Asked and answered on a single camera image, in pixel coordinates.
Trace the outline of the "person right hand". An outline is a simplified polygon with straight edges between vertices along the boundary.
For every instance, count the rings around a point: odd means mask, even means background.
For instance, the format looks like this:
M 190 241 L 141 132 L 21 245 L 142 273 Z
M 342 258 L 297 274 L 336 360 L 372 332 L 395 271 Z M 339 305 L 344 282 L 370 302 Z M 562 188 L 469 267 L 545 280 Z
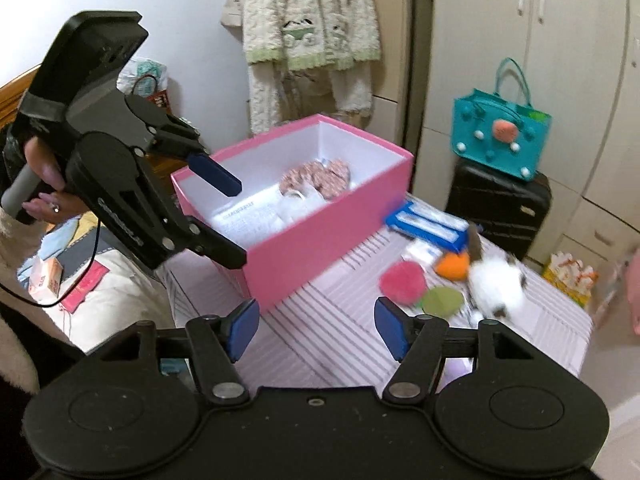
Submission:
M 626 274 L 626 298 L 629 304 L 631 325 L 640 335 L 640 252 L 631 258 Z

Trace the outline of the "person left hand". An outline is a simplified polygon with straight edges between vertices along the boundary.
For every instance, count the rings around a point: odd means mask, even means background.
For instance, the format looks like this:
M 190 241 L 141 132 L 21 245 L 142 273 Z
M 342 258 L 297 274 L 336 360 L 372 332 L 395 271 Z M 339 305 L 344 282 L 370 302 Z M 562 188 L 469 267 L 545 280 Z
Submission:
M 76 195 L 65 191 L 66 183 L 54 154 L 43 140 L 33 136 L 24 147 L 26 162 L 39 179 L 52 188 L 50 193 L 22 203 L 32 218 L 50 224 L 59 224 L 85 214 L 89 207 Z

